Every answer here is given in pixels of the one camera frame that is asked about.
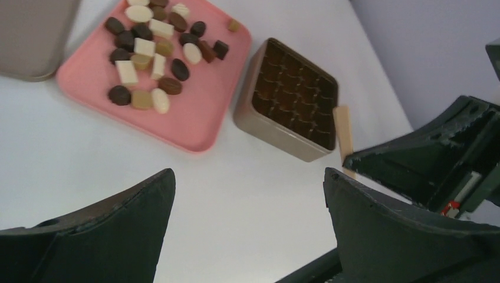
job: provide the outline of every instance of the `black plastic part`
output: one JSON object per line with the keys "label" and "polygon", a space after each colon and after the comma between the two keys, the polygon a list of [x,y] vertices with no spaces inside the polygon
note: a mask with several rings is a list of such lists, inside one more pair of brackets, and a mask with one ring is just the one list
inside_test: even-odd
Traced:
{"label": "black plastic part", "polygon": [[[481,175],[463,203],[474,210],[481,202],[471,196],[490,196],[499,205],[500,176],[491,176],[500,162],[500,107],[474,97],[459,97],[429,124],[385,144],[347,156],[344,167],[365,175],[440,212],[460,191],[471,173]],[[489,177],[487,186],[481,183]]]}
{"label": "black plastic part", "polygon": [[344,282],[500,282],[500,228],[408,205],[331,168],[324,192]]}
{"label": "black plastic part", "polygon": [[500,80],[500,38],[486,45],[486,53],[488,53],[498,80]]}
{"label": "black plastic part", "polygon": [[0,282],[153,282],[174,195],[166,169],[36,227],[0,231]]}
{"label": "black plastic part", "polygon": [[279,283],[323,283],[339,277],[342,272],[337,249],[315,259],[309,264],[277,281]]}

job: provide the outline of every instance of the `red component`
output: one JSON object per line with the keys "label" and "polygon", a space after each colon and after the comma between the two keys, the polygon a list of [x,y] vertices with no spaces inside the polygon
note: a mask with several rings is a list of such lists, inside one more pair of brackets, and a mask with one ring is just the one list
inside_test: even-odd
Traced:
{"label": "red component", "polygon": [[450,211],[450,209],[452,209],[452,208],[458,209],[459,207],[460,207],[460,203],[459,202],[455,202],[454,200],[450,200],[450,202],[441,211],[441,215],[445,215],[446,216],[448,214],[448,212]]}

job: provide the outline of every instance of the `empty chocolate tray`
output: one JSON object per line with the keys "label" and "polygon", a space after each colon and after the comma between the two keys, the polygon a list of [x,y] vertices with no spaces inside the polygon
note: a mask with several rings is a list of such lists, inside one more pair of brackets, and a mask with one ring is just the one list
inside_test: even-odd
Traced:
{"label": "empty chocolate tray", "polygon": [[335,148],[338,85],[275,38],[252,58],[234,120],[243,131],[311,162]]}

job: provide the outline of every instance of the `purple wall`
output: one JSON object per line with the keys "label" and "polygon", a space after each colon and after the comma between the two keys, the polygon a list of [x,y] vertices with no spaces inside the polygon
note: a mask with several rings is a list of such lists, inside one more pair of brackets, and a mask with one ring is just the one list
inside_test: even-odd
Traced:
{"label": "purple wall", "polygon": [[500,0],[352,0],[414,128],[457,96],[500,103],[485,44],[500,38]]}

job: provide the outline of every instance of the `square pink tray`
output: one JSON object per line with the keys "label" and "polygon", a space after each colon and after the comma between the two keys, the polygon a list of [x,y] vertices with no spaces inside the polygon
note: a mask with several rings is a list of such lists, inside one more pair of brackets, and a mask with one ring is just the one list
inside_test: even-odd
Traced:
{"label": "square pink tray", "polygon": [[[179,2],[171,1],[167,12]],[[215,143],[245,65],[252,37],[244,26],[238,32],[228,31],[226,27],[231,17],[206,0],[182,2],[191,10],[189,25],[196,21],[206,22],[207,30],[202,39],[210,45],[221,40],[229,45],[229,52],[224,60],[216,59],[211,64],[204,60],[198,65],[187,64],[191,76],[182,83],[181,94],[170,96],[171,105],[167,114],[117,106],[108,100],[108,90],[120,84],[120,80],[115,66],[109,62],[108,56],[115,49],[114,36],[104,28],[104,21],[61,66],[57,81],[62,91],[77,102],[187,152],[200,153]],[[115,17],[130,28],[133,23],[124,15],[127,7],[127,2],[121,1],[108,17]],[[173,56],[167,59],[165,69],[165,75],[169,77],[172,77],[172,59],[180,58],[186,62],[178,38],[179,33],[176,32],[172,38],[176,49]],[[150,70],[139,71],[138,74],[140,82],[136,88],[152,90],[157,87],[157,81],[149,78]]]}

